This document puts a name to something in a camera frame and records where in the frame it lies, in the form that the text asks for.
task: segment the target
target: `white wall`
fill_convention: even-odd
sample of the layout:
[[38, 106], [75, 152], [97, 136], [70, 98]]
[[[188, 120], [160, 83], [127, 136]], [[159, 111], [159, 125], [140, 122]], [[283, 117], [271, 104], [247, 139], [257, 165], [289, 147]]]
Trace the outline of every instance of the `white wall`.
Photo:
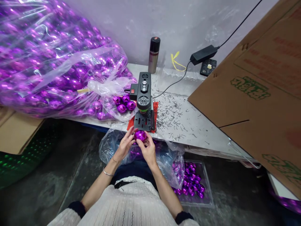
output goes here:
[[[180, 51], [177, 62], [210, 44], [221, 45], [259, 0], [65, 0], [111, 36], [129, 63], [148, 64], [150, 38], [161, 38], [159, 61]], [[235, 35], [219, 49], [220, 63], [277, 0], [263, 0]]]

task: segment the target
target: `cable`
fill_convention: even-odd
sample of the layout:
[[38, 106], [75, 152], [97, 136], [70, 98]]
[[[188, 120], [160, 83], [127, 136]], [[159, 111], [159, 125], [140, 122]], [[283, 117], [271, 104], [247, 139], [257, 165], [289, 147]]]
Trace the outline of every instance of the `cable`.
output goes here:
[[243, 24], [243, 22], [250, 16], [250, 14], [254, 11], [254, 9], [256, 9], [256, 7], [261, 3], [262, 0], [260, 0], [257, 5], [251, 10], [251, 12], [249, 12], [249, 14], [247, 15], [247, 17], [240, 23], [240, 25], [235, 29], [235, 31], [230, 35], [230, 37], [228, 37], [228, 39], [221, 44], [219, 47], [217, 47], [217, 49], [219, 49], [220, 47], [222, 47], [231, 37], [232, 35], [237, 31], [237, 29], [239, 29], [239, 27]]
[[174, 84], [176, 84], [176, 83], [178, 83], [178, 82], [180, 82], [184, 77], [185, 77], [185, 75], [186, 75], [186, 72], [187, 72], [187, 68], [188, 68], [188, 65], [191, 63], [191, 61], [189, 61], [189, 63], [187, 64], [187, 66], [186, 66], [186, 70], [185, 70], [185, 73], [184, 73], [184, 76], [179, 80], [179, 81], [177, 81], [177, 82], [175, 82], [175, 83], [173, 83], [173, 84], [171, 84], [170, 86], [168, 86], [160, 95], [158, 95], [158, 96], [155, 96], [155, 97], [153, 97], [153, 99], [155, 99], [155, 98], [157, 98], [157, 97], [159, 97], [159, 96], [161, 96], [169, 87], [171, 87], [172, 85], [174, 85]]

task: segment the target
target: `spray can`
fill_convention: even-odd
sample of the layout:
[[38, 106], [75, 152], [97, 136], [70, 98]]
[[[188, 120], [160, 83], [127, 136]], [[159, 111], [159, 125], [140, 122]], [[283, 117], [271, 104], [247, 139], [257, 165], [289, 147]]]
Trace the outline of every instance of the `spray can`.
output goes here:
[[151, 74], [156, 73], [160, 42], [161, 39], [159, 37], [152, 37], [150, 40], [150, 57], [148, 60], [148, 72]]

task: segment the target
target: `woman's right hand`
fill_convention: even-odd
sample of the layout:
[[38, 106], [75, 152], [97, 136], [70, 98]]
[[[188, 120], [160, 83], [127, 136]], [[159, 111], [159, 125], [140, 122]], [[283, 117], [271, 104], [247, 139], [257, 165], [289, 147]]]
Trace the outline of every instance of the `woman's right hand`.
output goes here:
[[155, 144], [153, 142], [151, 135], [146, 131], [145, 133], [147, 136], [145, 142], [143, 143], [139, 139], [137, 139], [136, 142], [141, 148], [146, 163], [148, 164], [149, 168], [152, 169], [153, 167], [157, 166]]

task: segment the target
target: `concrete floor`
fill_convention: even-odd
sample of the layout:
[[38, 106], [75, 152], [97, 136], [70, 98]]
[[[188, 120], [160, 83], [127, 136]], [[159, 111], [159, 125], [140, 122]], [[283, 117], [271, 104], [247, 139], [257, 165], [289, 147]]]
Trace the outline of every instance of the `concrete floor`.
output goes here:
[[[98, 145], [104, 134], [72, 121], [61, 123], [55, 150], [28, 176], [0, 191], [0, 225], [47, 225], [80, 200], [102, 171]], [[214, 208], [184, 207], [200, 225], [280, 225], [251, 169], [220, 158], [184, 157], [205, 163], [213, 193]]]

